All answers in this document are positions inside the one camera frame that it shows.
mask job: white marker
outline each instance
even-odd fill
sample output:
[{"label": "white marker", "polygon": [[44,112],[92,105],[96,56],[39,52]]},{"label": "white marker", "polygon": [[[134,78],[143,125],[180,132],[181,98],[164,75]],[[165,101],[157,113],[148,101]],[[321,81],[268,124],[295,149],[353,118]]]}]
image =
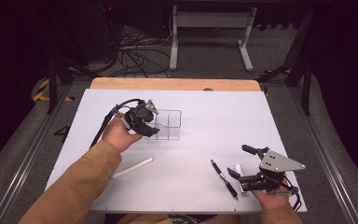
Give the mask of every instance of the white marker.
[{"label": "white marker", "polygon": [[147,159],[147,160],[145,160],[145,161],[141,161],[141,162],[139,162],[138,164],[135,164],[135,165],[133,165],[132,167],[130,167],[130,168],[128,168],[128,169],[125,169],[125,170],[123,170],[123,171],[121,171],[121,172],[118,172],[117,174],[114,174],[114,175],[112,176],[112,178],[113,178],[113,179],[114,179],[114,178],[118,178],[118,177],[121,176],[121,175],[124,175],[124,174],[126,174],[126,173],[128,173],[128,172],[130,172],[130,171],[133,171],[133,170],[135,170],[135,169],[137,169],[137,168],[139,168],[139,167],[141,167],[141,166],[144,166],[144,165],[150,163],[152,160],[153,160],[153,157],[152,157],[152,158],[149,158],[149,159]]}]

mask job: clear plastic box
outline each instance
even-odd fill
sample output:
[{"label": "clear plastic box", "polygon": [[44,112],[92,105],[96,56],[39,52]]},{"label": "clear plastic box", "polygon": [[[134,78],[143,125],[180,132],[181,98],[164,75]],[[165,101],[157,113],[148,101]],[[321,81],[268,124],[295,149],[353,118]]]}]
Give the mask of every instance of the clear plastic box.
[{"label": "clear plastic box", "polygon": [[180,140],[182,111],[159,109],[158,114],[149,126],[159,129],[159,132],[148,137],[148,140]]}]

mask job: person's left hand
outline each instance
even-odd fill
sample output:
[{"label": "person's left hand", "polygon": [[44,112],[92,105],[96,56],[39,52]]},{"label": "person's left hand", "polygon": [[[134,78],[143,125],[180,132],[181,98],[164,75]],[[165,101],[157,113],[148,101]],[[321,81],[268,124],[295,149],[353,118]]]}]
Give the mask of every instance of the person's left hand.
[{"label": "person's left hand", "polygon": [[134,142],[141,140],[142,135],[129,133],[120,118],[114,117],[103,131],[102,139],[115,146],[121,153]]}]

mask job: white tabletop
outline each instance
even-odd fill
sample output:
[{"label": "white tabletop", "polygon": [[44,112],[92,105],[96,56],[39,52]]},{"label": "white tabletop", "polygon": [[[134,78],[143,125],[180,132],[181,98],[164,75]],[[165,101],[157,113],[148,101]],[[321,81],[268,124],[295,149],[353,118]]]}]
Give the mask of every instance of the white tabletop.
[{"label": "white tabletop", "polygon": [[[148,158],[153,161],[112,179],[91,210],[187,214],[261,210],[252,193],[240,194],[239,184],[228,175],[227,167],[241,164],[244,175],[259,171],[260,159],[243,152],[242,145],[269,147],[286,156],[262,91],[86,90],[48,186],[89,149],[109,110],[132,98],[152,99],[157,109],[182,111],[180,140],[144,137],[132,145],[122,154],[117,172]],[[212,167],[211,160],[239,193],[237,201]],[[294,174],[287,175],[298,186]],[[299,211],[307,211],[304,202]]]}]

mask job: brown sleeve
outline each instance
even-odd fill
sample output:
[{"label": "brown sleeve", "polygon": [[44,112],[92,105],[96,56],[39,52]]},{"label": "brown sleeve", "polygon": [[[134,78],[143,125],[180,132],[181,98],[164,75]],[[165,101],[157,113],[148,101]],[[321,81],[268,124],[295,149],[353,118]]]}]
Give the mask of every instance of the brown sleeve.
[{"label": "brown sleeve", "polygon": [[120,162],[113,145],[98,142],[39,197],[20,223],[82,223]]},{"label": "brown sleeve", "polygon": [[263,224],[301,224],[302,221],[290,203],[261,212]]}]

